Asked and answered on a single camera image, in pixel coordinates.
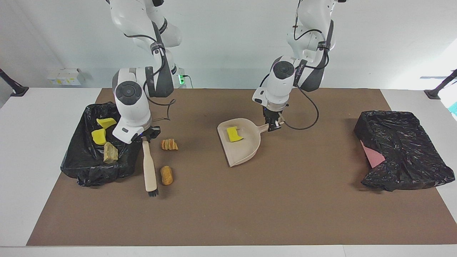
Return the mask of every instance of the black stand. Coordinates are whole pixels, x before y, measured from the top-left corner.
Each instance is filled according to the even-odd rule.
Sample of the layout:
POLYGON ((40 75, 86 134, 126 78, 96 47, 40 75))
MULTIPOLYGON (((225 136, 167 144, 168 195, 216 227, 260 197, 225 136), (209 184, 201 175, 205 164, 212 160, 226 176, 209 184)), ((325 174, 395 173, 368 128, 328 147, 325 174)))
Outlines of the black stand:
POLYGON ((440 97, 438 96, 438 92, 443 89, 449 82, 453 81, 457 77, 457 70, 454 70, 453 73, 447 77, 441 84, 433 89, 433 90, 424 90, 425 94, 428 96, 430 99, 434 100, 440 100, 440 97))
POLYGON ((0 77, 3 80, 5 80, 8 83, 8 85, 10 85, 10 87, 13 89, 13 93, 11 93, 11 96, 23 96, 29 89, 28 86, 22 86, 21 84, 14 81, 2 69, 0 69, 0 77))

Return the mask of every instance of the green light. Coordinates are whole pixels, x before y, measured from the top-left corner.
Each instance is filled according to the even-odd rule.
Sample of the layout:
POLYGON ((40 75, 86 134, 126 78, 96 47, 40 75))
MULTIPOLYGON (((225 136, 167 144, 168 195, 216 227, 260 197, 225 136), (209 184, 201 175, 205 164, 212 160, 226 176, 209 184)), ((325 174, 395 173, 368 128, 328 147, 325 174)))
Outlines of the green light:
POLYGON ((186 81, 184 80, 184 78, 182 77, 182 75, 179 75, 179 83, 181 85, 184 85, 186 83, 186 81))

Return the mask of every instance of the beige dustpan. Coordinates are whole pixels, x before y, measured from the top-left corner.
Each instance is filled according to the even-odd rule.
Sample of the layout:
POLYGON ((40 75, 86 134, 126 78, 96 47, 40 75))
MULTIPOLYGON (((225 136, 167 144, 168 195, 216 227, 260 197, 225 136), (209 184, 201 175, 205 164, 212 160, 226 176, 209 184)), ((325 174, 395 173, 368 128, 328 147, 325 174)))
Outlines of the beige dustpan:
POLYGON ((260 146, 260 134, 268 130, 268 124, 257 127, 252 121, 244 118, 222 122, 218 126, 219 138, 227 157, 228 165, 233 167, 251 159, 260 146), (244 139, 230 142, 227 128, 238 127, 238 135, 244 139))

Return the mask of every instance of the wooden brush handle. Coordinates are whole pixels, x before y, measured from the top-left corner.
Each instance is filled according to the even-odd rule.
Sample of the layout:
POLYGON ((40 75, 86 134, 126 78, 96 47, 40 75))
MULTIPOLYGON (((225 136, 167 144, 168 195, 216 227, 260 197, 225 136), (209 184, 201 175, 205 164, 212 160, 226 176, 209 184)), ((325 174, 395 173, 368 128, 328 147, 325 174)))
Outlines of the wooden brush handle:
POLYGON ((143 171, 144 171, 144 185, 147 192, 152 192, 157 189, 157 179, 155 177, 154 160, 151 156, 149 142, 143 138, 143 171))

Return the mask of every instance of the black cable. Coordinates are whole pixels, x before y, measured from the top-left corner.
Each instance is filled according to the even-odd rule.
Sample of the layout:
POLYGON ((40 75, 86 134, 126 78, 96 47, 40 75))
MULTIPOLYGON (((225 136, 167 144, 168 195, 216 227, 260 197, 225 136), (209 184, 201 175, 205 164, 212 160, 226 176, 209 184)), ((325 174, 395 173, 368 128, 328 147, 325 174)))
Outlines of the black cable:
MULTIPOLYGON (((322 36, 322 39, 325 41, 326 39, 325 39, 324 33, 323 33, 322 31, 320 31, 319 29, 310 29, 310 30, 304 32, 303 34, 301 34, 301 35, 297 38, 298 9, 300 8, 300 3, 301 3, 301 2, 302 2, 301 0, 298 0, 297 12, 295 13, 295 25, 293 26, 293 28, 294 28, 294 29, 293 29, 293 39, 294 39, 295 41, 297 41, 297 40, 301 39, 304 35, 306 35, 306 34, 308 34, 308 33, 310 33, 310 32, 314 32, 314 31, 315 31, 315 32, 319 32, 319 33, 321 34, 321 36, 322 36)), ((321 67, 321 68, 311 67, 311 66, 305 65, 305 68, 311 68, 311 69, 314 69, 314 70, 321 70, 321 69, 324 69, 325 67, 327 67, 327 65, 329 65, 330 58, 329 58, 329 53, 328 53, 328 52, 330 51, 330 49, 328 49, 327 47, 324 47, 322 50, 324 51, 324 56, 325 56, 326 59, 327 59, 325 65, 324 65, 323 67, 321 67)))
POLYGON ((189 75, 183 75, 183 78, 189 78, 191 80, 191 87, 194 88, 194 85, 192 84, 192 78, 189 75))
POLYGON ((148 35, 139 34, 139 35, 131 35, 131 36, 129 36, 129 35, 127 35, 127 34, 124 33, 124 36, 126 36, 126 37, 128 37, 128 38, 146 37, 146 38, 149 38, 149 39, 151 39, 152 41, 154 41, 154 43, 158 43, 157 40, 155 40, 153 37, 150 37, 150 36, 148 36, 148 35))
POLYGON ((281 117, 281 119, 282 119, 282 121, 284 122, 284 124, 285 124, 286 126, 288 126, 289 128, 294 129, 294 130, 306 130, 306 129, 312 128, 314 125, 316 125, 317 121, 319 121, 319 108, 318 108, 317 105, 314 103, 314 101, 313 101, 313 100, 303 91, 303 89, 301 89, 299 86, 297 86, 297 88, 298 88, 298 89, 300 90, 300 92, 301 92, 304 96, 306 96, 306 98, 314 105, 314 108, 316 109, 316 113, 317 113, 317 115, 316 115, 316 120, 313 122, 313 124, 311 124, 311 125, 309 125, 309 126, 307 126, 307 127, 305 127, 305 128, 295 128, 295 127, 289 125, 289 124, 286 122, 286 120, 284 119, 284 117, 282 116, 281 113, 279 113, 279 116, 281 117))
POLYGON ((329 62, 330 62, 330 58, 329 58, 329 49, 327 47, 324 47, 324 56, 325 58, 327 59, 327 61, 325 62, 325 65, 321 68, 318 68, 319 65, 317 67, 312 67, 312 66, 308 66, 308 65, 305 65, 304 67, 305 68, 311 68, 311 69, 314 69, 314 70, 322 70, 322 69, 325 69, 328 65, 329 65, 329 62))
MULTIPOLYGON (((146 94, 146 83, 147 81, 144 82, 143 84, 143 92, 146 94)), ((152 122, 157 122, 157 121, 162 121, 162 120, 171 120, 170 119, 170 107, 176 103, 176 99, 172 99, 170 101, 170 103, 158 103, 158 102, 154 102, 151 98, 149 98, 149 96, 146 96, 146 99, 155 104, 155 105, 158 105, 158 106, 167 106, 167 117, 166 118, 158 118, 158 119, 155 119, 155 120, 152 120, 152 122)))
POLYGON ((265 78, 263 78, 262 82, 260 83, 260 86, 259 87, 262 87, 263 85, 263 82, 265 82, 265 80, 268 78, 268 76, 270 76, 270 73, 268 73, 265 78))

